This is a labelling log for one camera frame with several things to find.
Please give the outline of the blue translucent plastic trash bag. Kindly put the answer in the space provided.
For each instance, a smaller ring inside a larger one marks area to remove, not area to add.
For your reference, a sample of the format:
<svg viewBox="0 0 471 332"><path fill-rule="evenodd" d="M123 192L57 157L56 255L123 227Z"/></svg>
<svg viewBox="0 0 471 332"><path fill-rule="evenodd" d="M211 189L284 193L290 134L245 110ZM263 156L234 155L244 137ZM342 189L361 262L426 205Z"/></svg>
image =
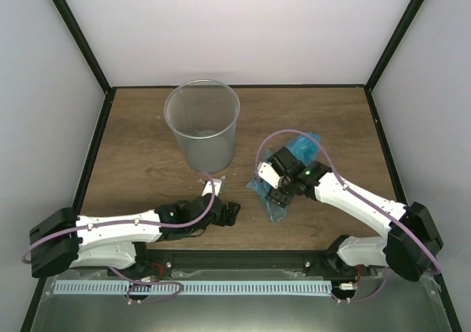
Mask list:
<svg viewBox="0 0 471 332"><path fill-rule="evenodd" d="M308 140L304 135L298 135L286 143L288 150L295 156L297 160L307 166L312 160L316 159L318 146L314 142ZM246 185L247 188L253 190L261 198L261 204L265 208L267 215L272 223L277 223L284 219L288 213L288 208L280 208L276 204L268 201L266 195L269 192L270 185L263 180L256 180L253 177Z"/></svg>

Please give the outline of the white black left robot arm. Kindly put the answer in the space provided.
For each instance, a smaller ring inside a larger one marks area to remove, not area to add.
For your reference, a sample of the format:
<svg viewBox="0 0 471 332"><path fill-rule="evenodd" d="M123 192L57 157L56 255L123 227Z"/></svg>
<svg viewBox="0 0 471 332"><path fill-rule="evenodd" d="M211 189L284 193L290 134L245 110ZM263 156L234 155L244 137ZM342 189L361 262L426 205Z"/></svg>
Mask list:
<svg viewBox="0 0 471 332"><path fill-rule="evenodd" d="M233 226L240 210L237 202L210 194L127 216L79 216L61 208L30 230L32 249L24 260L34 278L108 266L141 276L150 267L148 244L186 239L210 225Z"/></svg>

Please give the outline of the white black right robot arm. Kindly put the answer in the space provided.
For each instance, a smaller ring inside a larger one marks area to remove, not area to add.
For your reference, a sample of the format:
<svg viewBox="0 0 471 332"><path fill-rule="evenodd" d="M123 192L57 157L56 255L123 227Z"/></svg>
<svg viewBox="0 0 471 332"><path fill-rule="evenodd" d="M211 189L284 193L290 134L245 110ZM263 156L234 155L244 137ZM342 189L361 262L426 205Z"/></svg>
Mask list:
<svg viewBox="0 0 471 332"><path fill-rule="evenodd" d="M375 237L340 236L331 244L328 269L344 275L353 266L384 266L400 277L419 280L435 267L443 241L422 204L384 199L337 175L318 161L305 165L283 147L258 164L257 175L269 185L266 198L280 208L304 196L337 208L376 232Z"/></svg>

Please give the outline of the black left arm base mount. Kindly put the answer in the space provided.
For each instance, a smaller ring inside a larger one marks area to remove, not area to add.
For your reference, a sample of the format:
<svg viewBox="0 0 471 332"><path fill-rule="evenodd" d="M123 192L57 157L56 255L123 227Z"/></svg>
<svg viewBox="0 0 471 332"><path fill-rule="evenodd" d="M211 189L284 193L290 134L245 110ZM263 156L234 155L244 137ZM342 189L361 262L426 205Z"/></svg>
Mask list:
<svg viewBox="0 0 471 332"><path fill-rule="evenodd" d="M127 278L133 280L156 276L157 278L169 278L173 267L174 255L167 251L150 250L147 256L138 258L138 261L126 269L118 271Z"/></svg>

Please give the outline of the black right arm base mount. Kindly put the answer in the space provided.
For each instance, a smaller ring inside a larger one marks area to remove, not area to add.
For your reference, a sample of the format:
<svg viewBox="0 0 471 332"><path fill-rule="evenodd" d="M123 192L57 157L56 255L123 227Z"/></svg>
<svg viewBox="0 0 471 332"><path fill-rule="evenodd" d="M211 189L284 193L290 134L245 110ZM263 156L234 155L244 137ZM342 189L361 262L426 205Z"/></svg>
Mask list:
<svg viewBox="0 0 471 332"><path fill-rule="evenodd" d="M302 269L307 276L323 278L352 278L358 274L355 266L349 266L340 259L337 250L347 234L340 235L326 250L310 250L302 256Z"/></svg>

